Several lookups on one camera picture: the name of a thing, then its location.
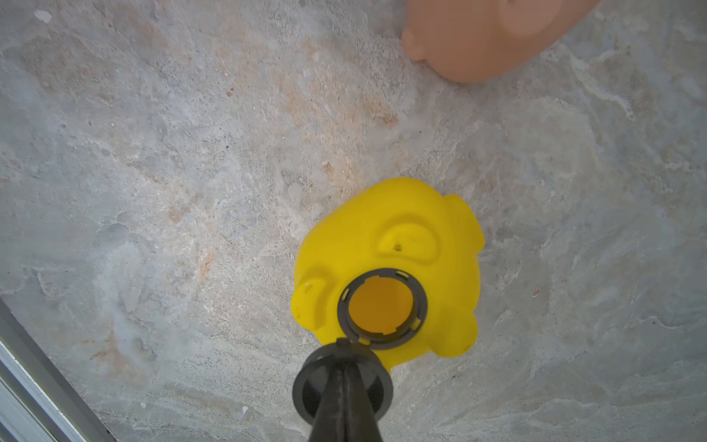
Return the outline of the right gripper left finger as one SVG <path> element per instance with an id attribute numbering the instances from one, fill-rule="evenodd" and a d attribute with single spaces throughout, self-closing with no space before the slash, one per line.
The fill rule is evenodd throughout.
<path id="1" fill-rule="evenodd" d="M 329 373 L 309 442 L 344 442 L 344 440 L 345 373 L 337 366 Z"/>

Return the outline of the yellow piggy bank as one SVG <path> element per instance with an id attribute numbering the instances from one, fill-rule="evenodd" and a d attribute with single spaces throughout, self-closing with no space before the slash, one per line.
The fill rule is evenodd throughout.
<path id="1" fill-rule="evenodd" d="M 484 247 L 471 208 L 419 180 L 385 180 L 305 237 L 291 311 L 322 344 L 346 338 L 386 368 L 459 357 L 478 336 Z"/>

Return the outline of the black plug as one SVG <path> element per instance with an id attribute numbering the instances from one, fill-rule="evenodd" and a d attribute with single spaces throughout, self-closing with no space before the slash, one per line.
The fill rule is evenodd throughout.
<path id="1" fill-rule="evenodd" d="M 293 384 L 292 397 L 298 414 L 310 425 L 322 401 L 330 372 L 338 362 L 353 362 L 361 374 L 374 416 L 380 420 L 392 404 L 394 388 L 390 373 L 366 346 L 340 338 L 314 351 Z"/>

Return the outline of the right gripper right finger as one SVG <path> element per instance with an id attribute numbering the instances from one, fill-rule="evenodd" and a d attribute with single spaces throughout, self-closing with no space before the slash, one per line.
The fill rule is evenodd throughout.
<path id="1" fill-rule="evenodd" d="M 357 365 L 344 370 L 344 440 L 382 442 L 373 407 Z"/>

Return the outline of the pink piggy bank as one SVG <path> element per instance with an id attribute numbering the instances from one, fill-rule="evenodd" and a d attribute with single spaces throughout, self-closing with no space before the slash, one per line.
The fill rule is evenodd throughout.
<path id="1" fill-rule="evenodd" d="M 585 18 L 598 0 L 411 0 L 402 47 L 441 77 L 479 83 L 521 66 Z"/>

